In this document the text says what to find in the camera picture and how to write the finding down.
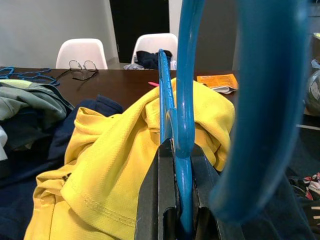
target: dark blue clothing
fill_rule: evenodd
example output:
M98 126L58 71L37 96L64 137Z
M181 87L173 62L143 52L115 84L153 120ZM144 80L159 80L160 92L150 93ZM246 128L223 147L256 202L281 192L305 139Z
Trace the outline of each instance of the dark blue clothing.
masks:
M74 121L79 107L92 109L106 117L123 112L119 104L98 95L96 100L86 99L77 105L49 135L37 133L32 136L31 133L37 128L32 124L29 125L32 128L28 128L27 131L36 141L31 149L11 151L8 154L11 175L0 179L0 240L24 238L33 212L32 196L36 187L36 176L63 166L64 155L75 128Z
M263 211L244 224L242 230L246 240L315 239L286 177L282 178Z
M49 149L49 161L60 159L63 162L63 158L65 156L68 143L75 128L74 121L76 119L79 107L86 107L106 117L114 114L122 114L124 111L121 105L102 95L98 95L96 97L96 100L83 100L79 105L75 107L75 109L70 113L70 115L57 127L53 135L52 143Z

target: yellow polo shirt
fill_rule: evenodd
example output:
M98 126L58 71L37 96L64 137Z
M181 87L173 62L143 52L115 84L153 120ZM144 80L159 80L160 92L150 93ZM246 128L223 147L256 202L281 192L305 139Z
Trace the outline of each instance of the yellow polo shirt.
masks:
M174 94L176 81L172 81ZM220 94L193 84L195 142L224 168L235 109ZM37 176L26 240L132 240L138 194L160 145L159 88L123 114L80 108L64 166Z

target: black door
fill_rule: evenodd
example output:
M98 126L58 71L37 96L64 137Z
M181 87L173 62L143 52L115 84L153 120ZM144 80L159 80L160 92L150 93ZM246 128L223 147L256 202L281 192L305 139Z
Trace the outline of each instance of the black door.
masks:
M119 61L130 63L137 39L169 33L168 0L110 0Z

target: chair backrest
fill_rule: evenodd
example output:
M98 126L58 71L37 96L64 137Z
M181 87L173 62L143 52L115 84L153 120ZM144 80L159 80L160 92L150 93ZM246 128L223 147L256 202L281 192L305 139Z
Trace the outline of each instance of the chair backrest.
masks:
M97 69L108 69L104 46L99 39L78 38L65 41L60 47L55 68L69 69L70 60L77 60L81 65L90 60Z
M132 54L131 64L134 64L134 56L137 51L146 51L157 53L159 49L169 50L172 53L172 59L177 60L178 39L172 33L146 34L138 38Z

